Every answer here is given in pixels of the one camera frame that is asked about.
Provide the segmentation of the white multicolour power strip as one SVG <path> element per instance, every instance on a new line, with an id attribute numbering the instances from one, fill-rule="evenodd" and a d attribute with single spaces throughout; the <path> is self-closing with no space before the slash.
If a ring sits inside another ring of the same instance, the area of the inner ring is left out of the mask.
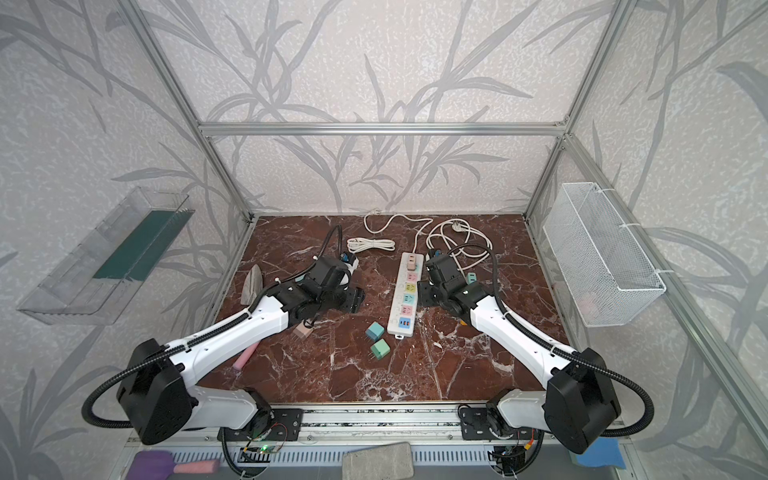
<path id="1" fill-rule="evenodd" d="M 418 258 L 416 271 L 407 271 L 403 256 L 415 254 Z M 418 304 L 418 282 L 422 278 L 424 255 L 418 253 L 403 253 L 395 282 L 394 297 L 387 323 L 387 332 L 402 340 L 412 337 Z"/>

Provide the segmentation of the green cube charger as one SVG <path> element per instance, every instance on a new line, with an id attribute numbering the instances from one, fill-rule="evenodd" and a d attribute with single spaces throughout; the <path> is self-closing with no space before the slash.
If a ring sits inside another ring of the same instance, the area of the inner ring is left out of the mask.
<path id="1" fill-rule="evenodd" d="M 370 351 L 376 360 L 381 360 L 390 354 L 391 347 L 385 339 L 380 339 L 370 347 Z"/>

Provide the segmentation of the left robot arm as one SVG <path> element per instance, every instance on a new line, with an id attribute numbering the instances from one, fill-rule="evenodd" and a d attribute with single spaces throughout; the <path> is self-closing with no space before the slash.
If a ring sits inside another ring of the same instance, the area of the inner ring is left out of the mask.
<path id="1" fill-rule="evenodd" d="M 226 360 L 283 331 L 310 327 L 328 311 L 356 313 L 365 298 L 351 284 L 356 256 L 319 257 L 297 277 L 264 289 L 243 310 L 187 337 L 138 345 L 125 370 L 85 400 L 81 415 L 92 426 L 131 428 L 145 445 L 180 431 L 243 430 L 266 421 L 268 402 L 254 390 L 221 390 L 200 381 Z"/>

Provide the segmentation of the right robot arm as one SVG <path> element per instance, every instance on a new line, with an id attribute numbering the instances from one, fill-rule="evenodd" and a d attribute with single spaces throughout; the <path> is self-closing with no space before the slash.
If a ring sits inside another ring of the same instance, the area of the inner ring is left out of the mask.
<path id="1" fill-rule="evenodd" d="M 422 306 L 440 307 L 488 335 L 542 387 L 539 392 L 509 390 L 488 402 L 489 417 L 501 435 L 510 428 L 536 429 L 582 454 L 600 437 L 631 436 L 650 426 L 655 405 L 639 384 L 608 369 L 593 349 L 575 350 L 513 311 L 501 298 L 496 273 L 489 286 L 470 283 L 446 254 L 428 259 L 425 268 L 428 278 L 419 284 L 426 297 Z M 622 412 L 616 385 L 628 388 L 643 403 L 640 418 L 621 428 L 613 425 Z"/>

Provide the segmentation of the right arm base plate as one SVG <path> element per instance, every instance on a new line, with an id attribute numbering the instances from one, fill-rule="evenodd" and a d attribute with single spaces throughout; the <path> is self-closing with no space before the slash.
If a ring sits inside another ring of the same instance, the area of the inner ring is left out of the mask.
<path id="1" fill-rule="evenodd" d="M 503 422 L 499 414 L 490 413 L 486 407 L 459 404 L 457 415 L 463 440 L 527 442 L 535 437 L 531 428 L 510 427 Z"/>

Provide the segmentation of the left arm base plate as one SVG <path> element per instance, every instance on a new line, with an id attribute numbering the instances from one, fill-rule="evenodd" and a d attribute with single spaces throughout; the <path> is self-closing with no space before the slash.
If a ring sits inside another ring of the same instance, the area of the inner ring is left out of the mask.
<path id="1" fill-rule="evenodd" d="M 243 428 L 229 430 L 232 441 L 294 442 L 298 440 L 304 411 L 300 408 L 277 408 L 260 411 Z"/>

